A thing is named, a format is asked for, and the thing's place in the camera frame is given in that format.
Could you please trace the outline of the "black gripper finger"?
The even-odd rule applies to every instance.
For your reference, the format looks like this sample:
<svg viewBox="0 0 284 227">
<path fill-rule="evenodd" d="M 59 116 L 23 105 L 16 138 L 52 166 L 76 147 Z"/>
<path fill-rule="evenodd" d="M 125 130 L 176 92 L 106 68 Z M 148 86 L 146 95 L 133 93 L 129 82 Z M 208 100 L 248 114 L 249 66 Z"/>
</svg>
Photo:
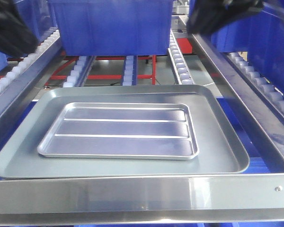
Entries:
<svg viewBox="0 0 284 227">
<path fill-rule="evenodd" d="M 253 16 L 262 0 L 196 0 L 186 22 L 189 34 L 211 35 L 226 25 Z"/>
<path fill-rule="evenodd" d="M 0 0 L 0 52 L 19 58 L 34 53 L 39 41 L 12 0 Z"/>
</svg>

